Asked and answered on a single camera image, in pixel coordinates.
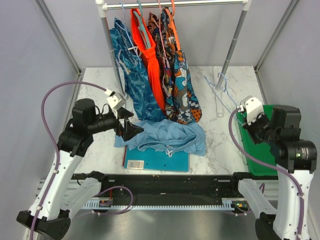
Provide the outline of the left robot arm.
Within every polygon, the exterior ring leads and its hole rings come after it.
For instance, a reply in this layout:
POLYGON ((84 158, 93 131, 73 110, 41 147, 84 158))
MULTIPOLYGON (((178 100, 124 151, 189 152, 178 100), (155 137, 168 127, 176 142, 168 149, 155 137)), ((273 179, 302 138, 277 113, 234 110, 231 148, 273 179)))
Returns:
POLYGON ((108 130, 128 141, 144 129, 130 122, 133 113, 123 107, 119 116, 110 109, 106 114, 96 112, 90 98, 78 100, 72 108, 72 118, 58 138, 56 159, 41 191, 28 210, 20 211, 17 222, 33 232, 53 240, 61 240, 68 232, 78 211, 93 197, 104 197, 110 185, 106 175, 92 171, 71 194, 66 195, 69 182, 94 141, 93 135, 108 130))

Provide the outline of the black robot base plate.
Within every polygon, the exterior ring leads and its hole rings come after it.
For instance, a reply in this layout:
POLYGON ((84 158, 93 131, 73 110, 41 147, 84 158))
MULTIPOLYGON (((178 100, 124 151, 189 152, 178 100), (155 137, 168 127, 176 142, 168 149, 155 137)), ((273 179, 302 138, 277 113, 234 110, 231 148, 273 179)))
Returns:
POLYGON ((238 191, 238 182, 251 178, 260 186, 265 184, 264 195, 269 201, 278 199, 276 176, 255 176, 248 172, 231 175, 158 175, 158 174, 103 174, 93 176, 101 181, 102 190, 123 186, 102 194, 116 204, 217 204, 222 198, 244 198, 238 191))

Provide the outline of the light blue wire hanger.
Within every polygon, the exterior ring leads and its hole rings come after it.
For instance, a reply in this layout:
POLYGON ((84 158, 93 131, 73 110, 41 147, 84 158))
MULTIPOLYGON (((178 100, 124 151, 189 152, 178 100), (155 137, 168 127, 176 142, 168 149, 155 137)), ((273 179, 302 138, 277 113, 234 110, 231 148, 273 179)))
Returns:
POLYGON ((207 90, 206 90, 206 100, 211 100, 210 106, 214 107, 214 112, 215 112, 215 118, 223 118, 224 117, 224 110, 226 110, 229 114, 232 113, 233 110, 237 108, 237 103, 236 101, 232 98, 232 96, 229 94, 228 91, 228 82, 226 76, 219 72, 218 77, 222 77, 222 82, 224 83, 224 86, 221 87, 221 90, 216 90, 216 84, 208 79, 206 76, 204 76, 204 79, 207 83, 207 90), (224 102, 223 102, 223 96, 228 96, 230 101, 234 104, 234 108, 231 109, 228 107, 224 102))

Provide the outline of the light blue shorts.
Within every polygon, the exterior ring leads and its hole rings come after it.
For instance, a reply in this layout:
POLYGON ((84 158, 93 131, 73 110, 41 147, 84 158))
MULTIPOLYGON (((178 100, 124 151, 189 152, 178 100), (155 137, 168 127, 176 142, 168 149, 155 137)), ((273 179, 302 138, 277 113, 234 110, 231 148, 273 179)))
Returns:
POLYGON ((127 146, 141 152, 154 149, 167 155, 185 152, 203 157, 206 153, 206 134, 196 122, 185 125, 164 119, 159 122, 143 120, 135 124, 143 128, 143 132, 128 141, 116 136, 114 147, 127 146))

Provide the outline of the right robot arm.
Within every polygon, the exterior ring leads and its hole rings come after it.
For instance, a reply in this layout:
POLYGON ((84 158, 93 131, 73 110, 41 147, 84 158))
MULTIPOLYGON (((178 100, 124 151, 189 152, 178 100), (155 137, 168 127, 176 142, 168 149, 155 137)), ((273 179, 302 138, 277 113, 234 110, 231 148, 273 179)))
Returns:
POLYGON ((252 161, 274 169, 278 177, 277 207, 273 207, 252 179, 236 179, 229 184, 235 197, 244 196, 255 216, 255 232, 260 240, 309 240, 308 198, 317 167, 317 148, 301 135, 301 111, 294 106, 274 105, 268 118, 263 105, 243 103, 236 109, 245 114, 242 127, 254 144, 266 143, 275 165, 240 151, 252 161))

